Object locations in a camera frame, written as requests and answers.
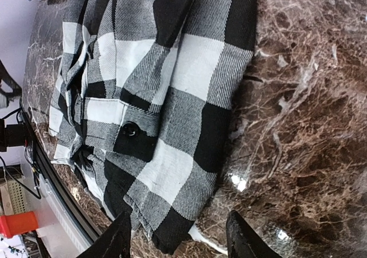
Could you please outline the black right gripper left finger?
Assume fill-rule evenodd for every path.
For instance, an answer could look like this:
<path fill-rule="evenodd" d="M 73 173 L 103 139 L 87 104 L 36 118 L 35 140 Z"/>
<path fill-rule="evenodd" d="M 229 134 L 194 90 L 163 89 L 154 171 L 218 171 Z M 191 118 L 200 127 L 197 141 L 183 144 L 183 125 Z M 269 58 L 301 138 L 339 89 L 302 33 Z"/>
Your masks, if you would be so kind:
<path fill-rule="evenodd" d="M 117 216 L 106 231 L 77 258 L 130 258 L 131 220 L 123 212 Z"/>

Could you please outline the black white plaid shirt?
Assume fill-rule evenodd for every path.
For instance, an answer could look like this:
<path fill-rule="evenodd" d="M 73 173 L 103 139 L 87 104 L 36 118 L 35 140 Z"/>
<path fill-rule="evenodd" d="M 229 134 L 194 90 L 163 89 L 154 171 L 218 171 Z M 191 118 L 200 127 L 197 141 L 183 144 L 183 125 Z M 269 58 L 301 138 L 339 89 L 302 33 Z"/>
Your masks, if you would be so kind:
<path fill-rule="evenodd" d="M 213 195 L 257 0 L 67 0 L 53 161 L 173 254 Z"/>

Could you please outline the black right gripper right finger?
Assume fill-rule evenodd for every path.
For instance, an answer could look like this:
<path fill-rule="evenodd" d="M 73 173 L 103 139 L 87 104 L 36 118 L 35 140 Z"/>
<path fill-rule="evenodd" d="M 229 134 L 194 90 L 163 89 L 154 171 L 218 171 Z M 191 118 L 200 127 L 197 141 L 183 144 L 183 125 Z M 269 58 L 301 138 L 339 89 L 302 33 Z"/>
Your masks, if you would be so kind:
<path fill-rule="evenodd" d="M 231 258 L 281 258 L 251 228 L 235 210 L 226 221 L 228 257 Z"/>

